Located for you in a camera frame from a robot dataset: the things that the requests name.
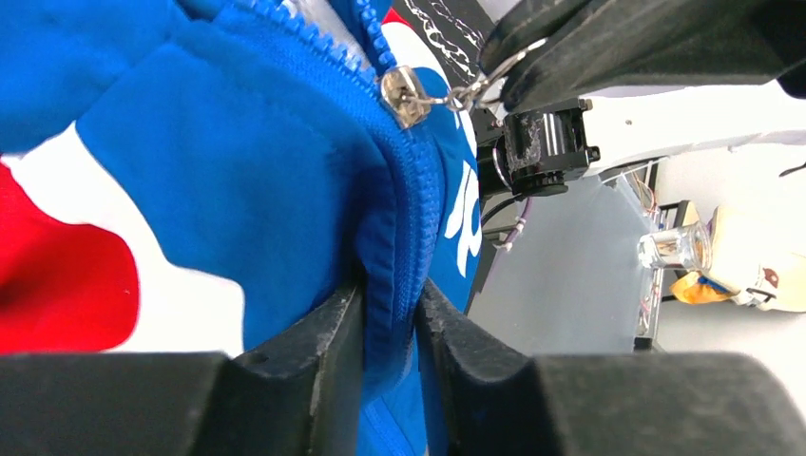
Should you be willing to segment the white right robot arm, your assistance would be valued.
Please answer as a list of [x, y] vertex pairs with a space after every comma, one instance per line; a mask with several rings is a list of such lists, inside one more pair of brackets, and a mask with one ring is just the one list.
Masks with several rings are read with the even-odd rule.
[[478, 65], [501, 84], [518, 194], [695, 151], [805, 142], [801, 1], [520, 1]]

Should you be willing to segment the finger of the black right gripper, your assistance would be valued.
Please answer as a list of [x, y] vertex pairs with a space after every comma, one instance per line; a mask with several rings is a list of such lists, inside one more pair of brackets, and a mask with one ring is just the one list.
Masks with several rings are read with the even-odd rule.
[[486, 76], [590, 76], [599, 71], [593, 43], [581, 40], [590, 1], [518, 1], [498, 20], [478, 54]]
[[802, 1], [590, 1], [590, 76], [506, 76], [522, 112], [614, 86], [763, 85], [805, 63]]

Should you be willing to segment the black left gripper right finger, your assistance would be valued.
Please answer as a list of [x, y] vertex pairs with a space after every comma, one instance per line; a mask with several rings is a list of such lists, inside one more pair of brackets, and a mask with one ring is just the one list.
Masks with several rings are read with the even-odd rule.
[[529, 357], [427, 283], [416, 309], [432, 455], [801, 455], [805, 422], [738, 353]]

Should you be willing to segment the blue red white jacket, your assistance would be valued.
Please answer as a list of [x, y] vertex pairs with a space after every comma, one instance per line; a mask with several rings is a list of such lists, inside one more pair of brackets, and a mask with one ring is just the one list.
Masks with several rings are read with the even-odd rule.
[[409, 128], [389, 1], [5, 1], [1, 351], [225, 352], [367, 283], [357, 453], [428, 451], [413, 315], [464, 309], [482, 233], [469, 114]]

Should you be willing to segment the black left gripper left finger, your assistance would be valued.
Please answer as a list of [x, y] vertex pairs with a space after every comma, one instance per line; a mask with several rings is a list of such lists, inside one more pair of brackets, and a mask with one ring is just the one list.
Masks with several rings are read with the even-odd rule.
[[337, 289], [244, 354], [1, 360], [5, 455], [352, 455], [363, 288]]

